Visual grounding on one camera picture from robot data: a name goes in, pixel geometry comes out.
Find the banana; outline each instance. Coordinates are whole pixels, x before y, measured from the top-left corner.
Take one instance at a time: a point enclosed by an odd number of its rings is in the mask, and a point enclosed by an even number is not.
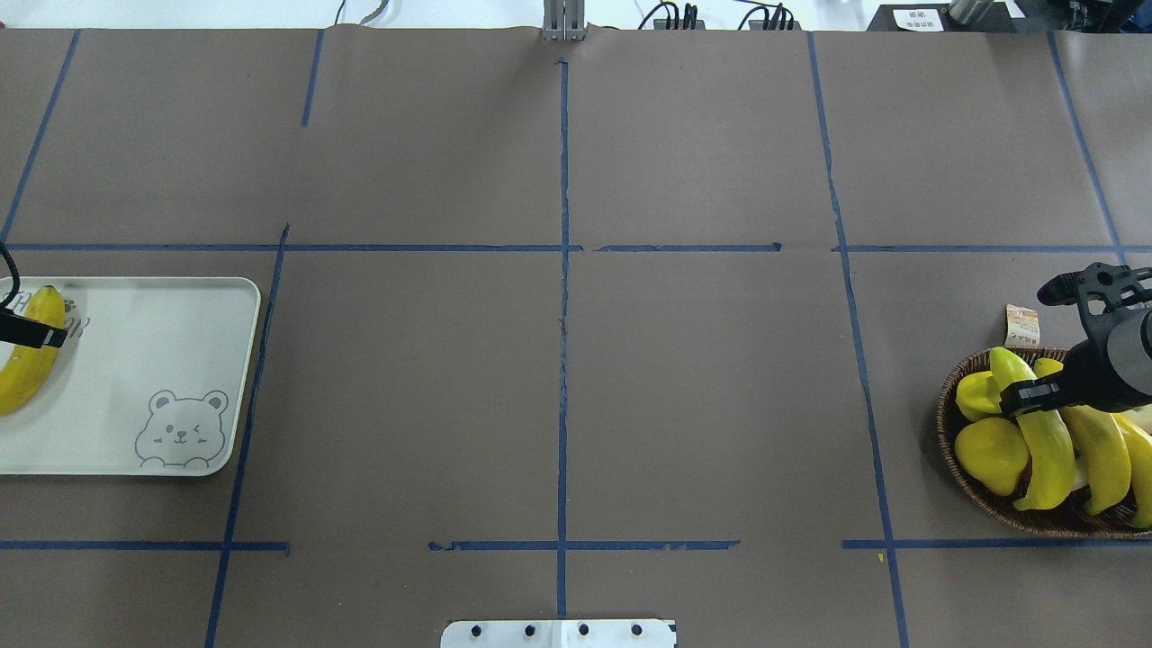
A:
[[[1018,355],[996,347],[988,355],[996,385],[1005,390],[1017,380],[1034,380],[1036,374]],[[1018,511],[1055,508],[1076,483],[1073,439],[1056,412],[1032,412],[1016,417],[1032,455],[1032,479],[1024,497],[1013,502]]]
[[[65,300],[54,287],[45,286],[29,300],[24,317],[62,327]],[[0,370],[0,414],[12,414],[39,391],[52,371],[59,351],[50,346],[16,346],[12,349],[8,362]]]
[[[1063,369],[1062,362],[1051,357],[1036,361],[1038,378]],[[1092,497],[1084,504],[1084,511],[1089,515],[1099,515],[1105,508],[1119,504],[1131,484],[1132,467],[1124,437],[1112,414],[1091,407],[1061,407],[1060,416],[1068,424],[1073,447],[1087,464],[1087,485]]]
[[[1146,529],[1152,527],[1152,437],[1122,414],[1116,415],[1116,423],[1120,424],[1120,434],[1128,444],[1128,458],[1132,464],[1136,513],[1128,523]]]

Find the cartoon bear face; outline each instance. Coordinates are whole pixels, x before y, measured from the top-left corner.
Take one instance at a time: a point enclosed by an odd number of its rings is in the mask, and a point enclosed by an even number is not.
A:
[[[164,390],[149,401],[144,429],[136,436],[141,466],[207,467],[223,450],[223,410],[228,397],[211,391],[204,398],[176,398]]]

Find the woven fruit basket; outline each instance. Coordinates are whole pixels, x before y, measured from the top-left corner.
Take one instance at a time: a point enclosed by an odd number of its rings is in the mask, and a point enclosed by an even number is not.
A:
[[[1016,352],[1029,364],[1036,362],[1038,357],[1063,361],[1068,353],[1066,349],[1058,348],[1013,348],[1011,351]],[[1084,502],[1089,496],[1087,489],[1073,491],[1063,504],[1051,511],[1017,511],[1011,503],[1024,495],[1026,488],[1024,480],[1021,480],[1021,485],[1010,497],[1000,497],[960,467],[953,451],[953,443],[956,440],[956,435],[968,425],[969,421],[964,419],[956,406],[956,385],[961,378],[969,374],[987,370],[988,351],[971,355],[957,364],[948,375],[948,379],[945,380],[935,408],[937,442],[943,453],[945,464],[956,483],[972,498],[972,502],[1009,527],[1046,537],[1152,540],[1152,529],[1137,529],[1128,525],[1128,520],[1136,510],[1136,502],[1131,492],[1123,502],[1099,515],[1089,515],[1084,512]]]

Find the paper tag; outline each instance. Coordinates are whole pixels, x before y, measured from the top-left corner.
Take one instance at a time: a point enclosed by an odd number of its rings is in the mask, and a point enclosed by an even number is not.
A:
[[[1006,347],[1037,348],[1040,346],[1040,316],[1030,308],[1006,304],[1005,315],[1008,318],[1008,332],[1005,336]]]
[[[896,27],[908,31],[943,31],[943,21],[935,9],[893,9]]]

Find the white tray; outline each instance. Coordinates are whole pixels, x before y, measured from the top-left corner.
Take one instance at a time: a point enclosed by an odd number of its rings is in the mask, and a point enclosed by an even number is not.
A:
[[[240,422],[256,285],[238,277],[21,277],[15,311],[48,284],[63,294],[68,340],[40,391],[0,416],[0,474],[219,470]],[[9,286],[10,278],[0,280],[0,294]],[[10,352],[0,342],[0,363]]]

